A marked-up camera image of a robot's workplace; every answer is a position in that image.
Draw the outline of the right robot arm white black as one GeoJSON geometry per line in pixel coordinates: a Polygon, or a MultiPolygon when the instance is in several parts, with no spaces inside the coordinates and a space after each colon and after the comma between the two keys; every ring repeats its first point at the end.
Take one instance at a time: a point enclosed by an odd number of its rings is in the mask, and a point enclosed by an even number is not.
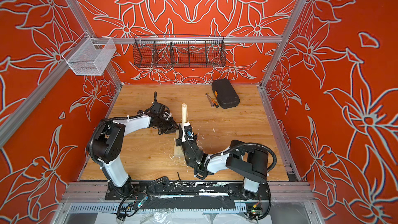
{"type": "Polygon", "coordinates": [[[245,191],[257,193],[260,185],[267,183],[268,172],[277,165],[276,154],[265,145],[232,140],[224,151],[207,154],[197,146],[197,138],[191,131],[180,134],[176,147],[182,149],[187,166],[200,180],[229,169],[244,178],[245,191]]]}

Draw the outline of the wooden handle claw hammer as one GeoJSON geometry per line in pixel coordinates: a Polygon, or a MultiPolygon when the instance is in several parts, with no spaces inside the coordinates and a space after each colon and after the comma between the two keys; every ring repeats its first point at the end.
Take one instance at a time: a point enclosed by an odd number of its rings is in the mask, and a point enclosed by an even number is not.
{"type": "Polygon", "coordinates": [[[182,137],[185,136],[185,127],[189,126],[190,123],[188,122],[188,106],[186,103],[182,103],[181,105],[181,132],[182,137]]]}

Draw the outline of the black plastic tool case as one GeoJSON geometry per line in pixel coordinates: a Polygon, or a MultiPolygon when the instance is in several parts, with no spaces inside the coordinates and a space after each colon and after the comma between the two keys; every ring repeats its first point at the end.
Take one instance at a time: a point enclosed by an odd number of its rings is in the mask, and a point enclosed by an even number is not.
{"type": "Polygon", "coordinates": [[[228,79],[218,79],[211,84],[219,106],[223,109],[237,107],[240,98],[228,79]]]}

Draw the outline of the orange black screwdriver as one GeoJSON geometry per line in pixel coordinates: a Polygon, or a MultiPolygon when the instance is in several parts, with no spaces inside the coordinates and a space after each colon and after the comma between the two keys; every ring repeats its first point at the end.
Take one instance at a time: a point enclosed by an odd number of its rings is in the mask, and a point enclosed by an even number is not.
{"type": "Polygon", "coordinates": [[[214,104],[215,104],[215,108],[218,108],[219,105],[218,105],[217,101],[216,101],[214,98],[212,98],[212,100],[213,100],[213,102],[214,102],[214,104]]]}

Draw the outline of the silver ratchet wrench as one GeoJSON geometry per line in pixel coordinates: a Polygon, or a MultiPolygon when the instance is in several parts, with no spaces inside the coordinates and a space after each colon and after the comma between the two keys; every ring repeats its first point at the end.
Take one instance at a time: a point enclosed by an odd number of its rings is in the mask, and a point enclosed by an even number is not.
{"type": "Polygon", "coordinates": [[[214,104],[212,98],[210,97],[210,95],[208,93],[206,93],[205,95],[206,95],[207,99],[209,100],[211,107],[215,107],[215,104],[214,104]]]}

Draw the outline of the light wooden block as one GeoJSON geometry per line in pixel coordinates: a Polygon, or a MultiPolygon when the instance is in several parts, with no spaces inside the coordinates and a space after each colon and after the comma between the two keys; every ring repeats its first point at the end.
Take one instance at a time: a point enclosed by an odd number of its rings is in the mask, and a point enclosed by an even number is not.
{"type": "Polygon", "coordinates": [[[179,139],[179,130],[176,131],[175,135],[175,146],[174,146],[174,158],[183,159],[184,160],[184,152],[182,146],[177,146],[177,140],[179,139]]]}

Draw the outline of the white mesh basket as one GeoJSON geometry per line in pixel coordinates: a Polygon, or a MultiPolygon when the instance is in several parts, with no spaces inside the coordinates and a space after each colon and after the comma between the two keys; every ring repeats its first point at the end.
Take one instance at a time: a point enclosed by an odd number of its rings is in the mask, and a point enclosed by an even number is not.
{"type": "Polygon", "coordinates": [[[93,38],[85,37],[73,48],[69,48],[64,61],[77,76],[101,76],[116,52],[112,38],[95,44],[93,38]]]}

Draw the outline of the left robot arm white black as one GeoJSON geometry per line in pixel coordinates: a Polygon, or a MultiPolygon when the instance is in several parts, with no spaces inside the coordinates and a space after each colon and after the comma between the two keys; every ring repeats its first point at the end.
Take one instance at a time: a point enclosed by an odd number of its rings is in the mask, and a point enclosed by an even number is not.
{"type": "Polygon", "coordinates": [[[87,144],[86,151],[100,166],[109,189],[120,198],[130,198],[138,191],[132,186],[131,177],[121,162],[123,139],[132,132],[147,128],[157,129],[159,135],[178,130],[170,109],[157,101],[156,92],[151,107],[138,111],[135,116],[102,119],[87,144]]]}

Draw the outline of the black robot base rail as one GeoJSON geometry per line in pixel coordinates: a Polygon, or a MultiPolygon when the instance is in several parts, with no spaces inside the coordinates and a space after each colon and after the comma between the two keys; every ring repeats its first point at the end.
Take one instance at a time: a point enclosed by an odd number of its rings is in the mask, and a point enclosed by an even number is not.
{"type": "Polygon", "coordinates": [[[207,196],[228,197],[231,200],[254,200],[265,201],[269,199],[267,184],[261,184],[256,193],[244,189],[240,181],[191,181],[191,180],[169,180],[161,177],[156,180],[129,181],[130,184],[124,189],[117,188],[111,183],[105,195],[105,200],[121,200],[123,196],[133,199],[143,196],[154,197],[185,197],[185,196],[207,196]]]}

